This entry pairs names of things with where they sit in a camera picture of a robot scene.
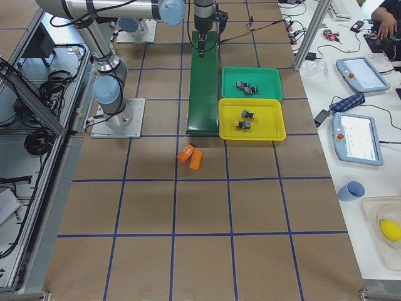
beige tray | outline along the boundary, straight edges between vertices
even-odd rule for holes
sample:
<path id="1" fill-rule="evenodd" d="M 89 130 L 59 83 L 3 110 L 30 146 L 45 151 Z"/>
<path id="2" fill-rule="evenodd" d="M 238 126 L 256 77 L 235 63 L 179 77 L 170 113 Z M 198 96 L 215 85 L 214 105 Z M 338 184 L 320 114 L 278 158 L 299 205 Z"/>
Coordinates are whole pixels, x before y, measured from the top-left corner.
<path id="1" fill-rule="evenodd" d="M 401 271 L 401 251 L 394 248 L 382 235 L 378 225 L 378 214 L 384 207 L 401 206 L 401 197 L 365 198 L 362 208 L 370 225 L 370 232 L 384 264 L 390 270 Z"/>

green conveyor belt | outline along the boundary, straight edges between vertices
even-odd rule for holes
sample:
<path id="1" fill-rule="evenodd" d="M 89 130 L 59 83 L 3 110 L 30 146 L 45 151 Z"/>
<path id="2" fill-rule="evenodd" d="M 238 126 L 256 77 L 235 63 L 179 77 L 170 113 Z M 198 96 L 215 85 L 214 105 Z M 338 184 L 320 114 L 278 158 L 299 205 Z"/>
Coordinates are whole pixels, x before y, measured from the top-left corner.
<path id="1" fill-rule="evenodd" d="M 215 31 L 208 32 L 206 49 L 213 46 L 216 38 Z M 197 31 L 192 32 L 192 41 L 197 46 Z M 199 58 L 197 50 L 192 49 L 187 134 L 219 135 L 217 87 L 216 46 L 204 58 Z"/>

orange object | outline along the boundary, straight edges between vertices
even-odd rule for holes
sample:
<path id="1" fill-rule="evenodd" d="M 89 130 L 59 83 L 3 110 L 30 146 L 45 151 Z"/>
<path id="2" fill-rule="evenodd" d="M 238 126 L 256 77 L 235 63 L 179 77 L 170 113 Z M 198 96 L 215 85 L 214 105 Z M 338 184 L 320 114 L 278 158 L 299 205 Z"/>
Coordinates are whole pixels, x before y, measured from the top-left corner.
<path id="1" fill-rule="evenodd" d="M 203 152 L 195 149 L 194 152 L 192 153 L 192 158 L 189 162 L 189 168 L 195 170 L 199 169 L 199 166 L 201 166 L 202 156 Z"/>
<path id="2" fill-rule="evenodd" d="M 184 150 L 178 154 L 178 156 L 177 156 L 178 160 L 182 163 L 186 162 L 189 159 L 189 157 L 192 155 L 194 150 L 195 150 L 195 148 L 192 145 L 187 144 L 185 146 Z"/>

yellow tray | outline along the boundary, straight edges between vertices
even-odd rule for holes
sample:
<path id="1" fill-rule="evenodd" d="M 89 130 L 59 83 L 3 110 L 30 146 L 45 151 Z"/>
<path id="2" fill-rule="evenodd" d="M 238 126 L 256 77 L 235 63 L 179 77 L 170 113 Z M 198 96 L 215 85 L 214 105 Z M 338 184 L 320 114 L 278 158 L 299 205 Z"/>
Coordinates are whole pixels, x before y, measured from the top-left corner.
<path id="1" fill-rule="evenodd" d="M 255 118 L 242 118 L 243 110 L 255 113 Z M 245 120 L 251 122 L 251 128 L 238 129 L 236 122 Z M 284 140 L 286 130 L 280 102 L 276 99 L 265 98 L 220 99 L 219 136 L 225 140 Z"/>

person's arm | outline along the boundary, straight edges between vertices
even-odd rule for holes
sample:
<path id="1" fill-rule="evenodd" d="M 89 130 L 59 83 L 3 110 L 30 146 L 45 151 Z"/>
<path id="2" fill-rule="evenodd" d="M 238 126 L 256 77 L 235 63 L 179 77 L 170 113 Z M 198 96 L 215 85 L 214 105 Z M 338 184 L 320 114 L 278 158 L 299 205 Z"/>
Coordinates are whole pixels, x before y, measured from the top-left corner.
<path id="1" fill-rule="evenodd" d="M 384 7 L 379 7 L 372 14 L 374 22 L 380 22 L 377 35 L 380 39 L 391 38 L 397 32 L 397 20 Z"/>

